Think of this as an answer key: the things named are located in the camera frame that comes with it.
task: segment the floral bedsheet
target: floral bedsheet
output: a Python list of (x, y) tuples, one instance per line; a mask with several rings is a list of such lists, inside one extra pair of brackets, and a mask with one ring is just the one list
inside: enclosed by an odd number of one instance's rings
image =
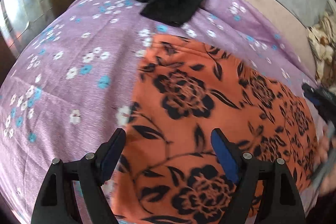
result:
[[(31, 41), (1, 86), (0, 191), (23, 221), (30, 223), (54, 157), (78, 160), (125, 126), (137, 64), (154, 33), (231, 52), (298, 96), (303, 82), (314, 85), (281, 34), (243, 0), (206, 0), (181, 28), (142, 17), (144, 5), (76, 0)], [(107, 183), (107, 197), (110, 190)]]

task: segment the orange floral fabric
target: orange floral fabric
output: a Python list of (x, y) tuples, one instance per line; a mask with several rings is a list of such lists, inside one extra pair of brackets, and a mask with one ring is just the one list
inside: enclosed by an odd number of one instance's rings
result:
[[(229, 52), (155, 35), (140, 61), (112, 211), (134, 222), (218, 223), (236, 186), (210, 143), (220, 128), (258, 159), (283, 158), (301, 191), (317, 140), (308, 106)], [(261, 200), (258, 184), (250, 215)]]

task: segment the black clamp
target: black clamp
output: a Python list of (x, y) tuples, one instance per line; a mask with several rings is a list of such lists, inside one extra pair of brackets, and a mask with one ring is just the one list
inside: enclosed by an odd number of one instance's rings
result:
[(92, 223), (118, 224), (101, 186), (111, 178), (125, 143), (126, 133), (118, 128), (108, 142), (81, 160), (64, 163), (53, 159), (37, 196), (31, 224), (82, 223), (73, 181), (80, 181)]

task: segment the metal screw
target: metal screw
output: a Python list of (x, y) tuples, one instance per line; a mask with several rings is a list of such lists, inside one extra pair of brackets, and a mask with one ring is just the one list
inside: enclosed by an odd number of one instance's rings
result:
[(95, 154), (94, 154), (94, 153), (87, 153), (87, 154), (85, 155), (85, 158), (86, 158), (87, 160), (92, 160), (94, 157), (95, 157)]
[(282, 165), (285, 163), (285, 161), (282, 158), (277, 158), (277, 163)]
[(59, 158), (53, 158), (53, 160), (51, 161), (51, 163), (54, 164), (54, 165), (56, 165), (56, 164), (59, 163), (59, 161), (60, 161)]
[(248, 153), (248, 152), (245, 152), (245, 153), (243, 154), (243, 157), (244, 157), (245, 159), (249, 160), (249, 159), (252, 158), (252, 155), (251, 155), (250, 153)]

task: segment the black tool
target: black tool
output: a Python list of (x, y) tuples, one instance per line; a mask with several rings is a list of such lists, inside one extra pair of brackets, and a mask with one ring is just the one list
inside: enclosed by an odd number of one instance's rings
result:
[(81, 160), (63, 163), (53, 159), (37, 196), (31, 224), (82, 223), (73, 181), (80, 182), (92, 223), (118, 224), (101, 186), (111, 178), (125, 143), (126, 133), (118, 128), (108, 142)]
[(212, 131), (211, 144), (226, 177), (237, 186), (220, 224), (245, 223), (258, 180), (263, 180), (264, 189), (255, 224), (306, 223), (299, 191), (283, 159), (268, 162), (243, 153), (219, 128)]

